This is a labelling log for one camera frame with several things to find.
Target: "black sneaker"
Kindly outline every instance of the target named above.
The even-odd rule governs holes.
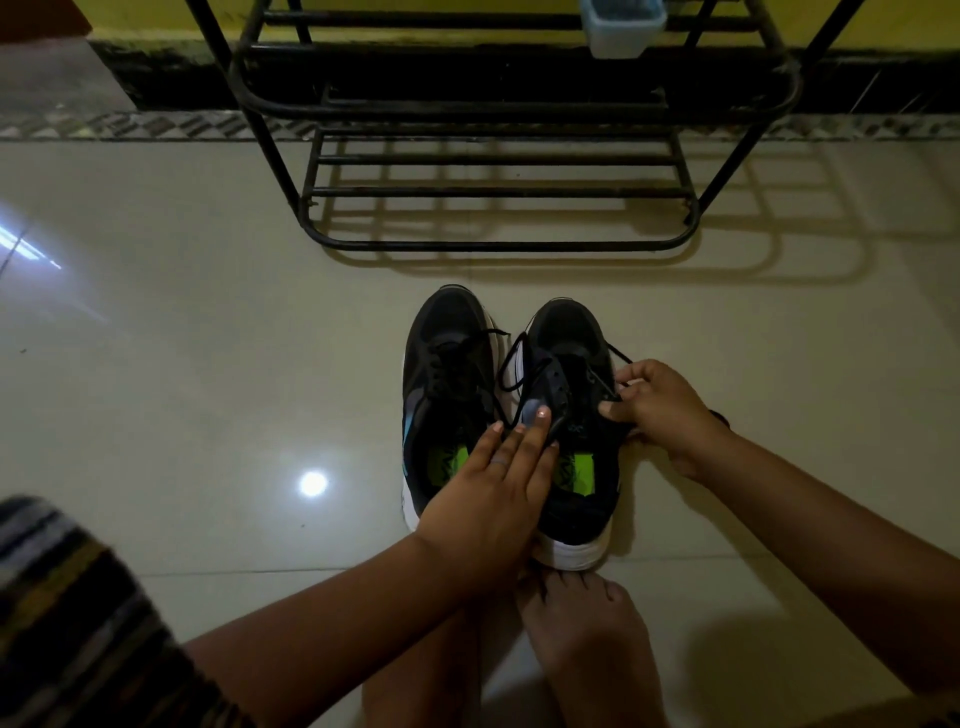
[[[601,400],[619,399],[611,350],[585,306],[554,299],[516,338],[498,374],[505,391],[520,390],[517,420],[532,425],[542,404],[553,412],[548,442],[560,443],[560,463],[534,557],[559,570],[589,569],[610,543],[620,494],[617,454],[631,429],[597,412]],[[512,385],[504,380],[511,362]]]
[[[411,531],[480,435],[506,422],[494,393],[500,335],[461,285],[445,285],[414,319],[403,356],[403,518]]]

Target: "plastic container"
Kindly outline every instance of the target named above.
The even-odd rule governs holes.
[[[663,0],[580,0],[580,16],[596,59],[635,59],[666,25]]]

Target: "leg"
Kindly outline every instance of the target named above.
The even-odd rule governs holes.
[[[476,624],[460,610],[364,683],[367,728],[460,726],[476,670]]]
[[[665,728],[647,627],[623,587],[548,571],[521,583],[516,602],[567,728]]]

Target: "wall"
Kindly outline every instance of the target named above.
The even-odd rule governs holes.
[[[163,45],[170,41],[200,37],[193,18],[182,0],[76,0],[93,26],[91,38],[124,42],[132,46]],[[803,46],[827,18],[837,0],[767,0],[784,40]],[[251,0],[211,0],[228,36],[237,36]],[[308,8],[351,8],[352,10],[406,11],[576,11],[576,0],[340,0],[310,2]],[[336,31],[340,40],[429,40],[429,37],[397,32]],[[476,42],[489,35],[445,34],[444,39]],[[517,40],[579,44],[580,34],[524,34]],[[836,48],[882,51],[945,51],[960,49],[960,2],[957,0],[867,0],[857,18],[840,37]]]

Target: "decorative floor border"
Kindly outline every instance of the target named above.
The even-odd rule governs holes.
[[[309,141],[313,122],[267,119],[277,141]],[[684,138],[736,140],[736,127],[691,129]],[[960,139],[960,114],[794,114],[767,141],[896,141]],[[0,113],[0,141],[253,141],[240,111]]]

